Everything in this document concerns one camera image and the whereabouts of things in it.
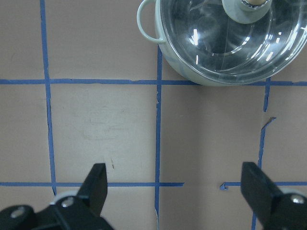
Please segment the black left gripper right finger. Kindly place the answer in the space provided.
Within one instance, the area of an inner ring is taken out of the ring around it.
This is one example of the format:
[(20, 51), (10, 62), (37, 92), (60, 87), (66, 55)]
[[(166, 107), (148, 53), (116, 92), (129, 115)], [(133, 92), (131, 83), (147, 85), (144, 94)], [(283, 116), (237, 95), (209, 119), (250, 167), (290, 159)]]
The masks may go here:
[(264, 230), (305, 230), (307, 196), (278, 187), (253, 162), (242, 163), (241, 194)]

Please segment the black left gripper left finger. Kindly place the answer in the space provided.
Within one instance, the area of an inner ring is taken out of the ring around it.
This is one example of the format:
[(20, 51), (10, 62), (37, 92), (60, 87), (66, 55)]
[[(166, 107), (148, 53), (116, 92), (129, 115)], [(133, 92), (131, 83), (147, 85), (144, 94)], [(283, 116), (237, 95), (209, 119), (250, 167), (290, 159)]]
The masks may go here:
[(0, 212), (2, 230), (111, 230), (101, 217), (107, 196), (106, 165), (96, 163), (77, 192), (57, 195), (43, 210), (25, 204)]

